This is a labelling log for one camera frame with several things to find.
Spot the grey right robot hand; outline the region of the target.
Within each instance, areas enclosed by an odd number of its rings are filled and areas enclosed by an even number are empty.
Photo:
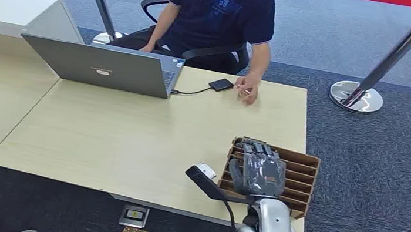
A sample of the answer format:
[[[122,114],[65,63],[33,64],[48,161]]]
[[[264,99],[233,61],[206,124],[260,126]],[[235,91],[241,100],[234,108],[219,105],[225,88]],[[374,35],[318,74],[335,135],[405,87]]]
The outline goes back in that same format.
[[[276,198],[285,190],[286,164],[270,145],[248,138],[237,142],[242,159],[231,158],[229,172],[234,190],[245,195]]]

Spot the person's left hand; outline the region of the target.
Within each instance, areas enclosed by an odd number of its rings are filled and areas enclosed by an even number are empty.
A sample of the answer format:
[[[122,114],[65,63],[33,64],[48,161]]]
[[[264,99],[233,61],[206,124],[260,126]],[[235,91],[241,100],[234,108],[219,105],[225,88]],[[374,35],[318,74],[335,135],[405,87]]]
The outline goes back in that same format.
[[[258,87],[262,77],[249,73],[240,76],[234,83],[234,89],[237,91],[238,98],[246,105],[252,105],[258,97]]]

